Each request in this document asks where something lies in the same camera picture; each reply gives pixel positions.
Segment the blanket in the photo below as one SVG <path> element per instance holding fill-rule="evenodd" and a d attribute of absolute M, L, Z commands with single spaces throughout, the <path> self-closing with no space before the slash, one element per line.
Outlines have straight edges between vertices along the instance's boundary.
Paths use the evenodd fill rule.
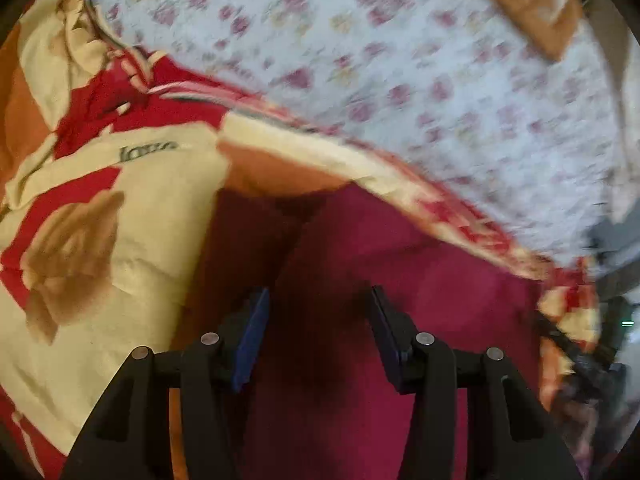
<path fill-rule="evenodd" d="M 122 44 L 88 0 L 37 0 L 0 67 L 0 415 L 46 478 L 133 347 L 204 328 L 206 304 L 184 305 L 213 258 L 221 189 L 282 199 L 354 183 L 414 232 L 533 280 L 538 307 L 594 341 L 584 262 L 558 269 L 394 156 Z M 562 372 L 543 346 L 545 404 Z"/>

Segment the magenta cloth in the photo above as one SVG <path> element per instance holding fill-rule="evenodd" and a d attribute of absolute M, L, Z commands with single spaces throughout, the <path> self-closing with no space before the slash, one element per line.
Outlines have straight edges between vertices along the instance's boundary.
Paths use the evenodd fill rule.
<path fill-rule="evenodd" d="M 527 319 L 538 282 L 425 235 L 356 185 L 273 201 L 223 190 L 217 211 L 213 247 L 229 289 L 222 296 L 269 285 L 273 298 L 239 454 L 243 478 L 397 477 L 414 398 L 386 380 L 361 301 L 369 283 L 452 348 L 504 349 L 536 387 L 539 341 Z M 460 390 L 460 479 L 464 399 Z"/>

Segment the white floral fabric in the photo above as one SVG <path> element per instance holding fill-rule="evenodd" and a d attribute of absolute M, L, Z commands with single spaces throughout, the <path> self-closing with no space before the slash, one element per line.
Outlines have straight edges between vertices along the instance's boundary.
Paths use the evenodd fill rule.
<path fill-rule="evenodd" d="M 618 117 L 580 25 L 546 61 L 492 0 L 95 0 L 129 43 L 397 153 L 567 264 L 597 222 Z"/>

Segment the metal screw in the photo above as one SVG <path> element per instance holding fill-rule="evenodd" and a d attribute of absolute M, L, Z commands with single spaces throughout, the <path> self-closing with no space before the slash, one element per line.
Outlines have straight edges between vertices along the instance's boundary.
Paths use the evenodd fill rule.
<path fill-rule="evenodd" d="M 140 361 L 140 359 L 144 359 L 149 355 L 149 348 L 146 346 L 136 346 L 131 352 L 131 357 L 133 357 L 136 361 Z"/>
<path fill-rule="evenodd" d="M 504 353 L 499 348 L 492 346 L 486 351 L 486 354 L 489 356 L 489 359 L 493 361 L 500 361 L 504 357 Z"/>
<path fill-rule="evenodd" d="M 206 334 L 202 334 L 200 338 L 200 342 L 203 345 L 215 345 L 218 341 L 220 341 L 220 336 L 215 332 L 207 332 Z"/>
<path fill-rule="evenodd" d="M 415 340 L 421 345 L 429 346 L 429 345 L 432 345 L 434 341 L 436 341 L 436 338 L 434 338 L 434 336 L 431 335 L 429 332 L 420 332 L 415 337 Z"/>

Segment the maroon fabric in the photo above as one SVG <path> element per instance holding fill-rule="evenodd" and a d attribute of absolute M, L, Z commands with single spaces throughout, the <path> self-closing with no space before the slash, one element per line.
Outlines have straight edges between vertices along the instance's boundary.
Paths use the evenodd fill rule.
<path fill-rule="evenodd" d="M 538 282 L 428 237 L 355 185 L 273 201 L 223 191 L 217 211 L 217 257 L 205 272 L 221 262 L 227 270 L 226 280 L 215 280 L 226 292 L 215 296 L 231 300 L 269 285 L 273 298 L 252 379 L 243 478 L 396 478 L 413 397 L 386 381 L 360 301 L 369 283 L 383 285 L 420 330 L 452 348 L 503 348 L 536 387 L 538 340 L 526 319 Z M 242 219 L 252 219 L 250 236 Z M 276 233 L 277 244 L 265 242 Z M 462 408 L 464 392 L 459 397 Z M 464 410 L 458 426 L 462 478 Z"/>

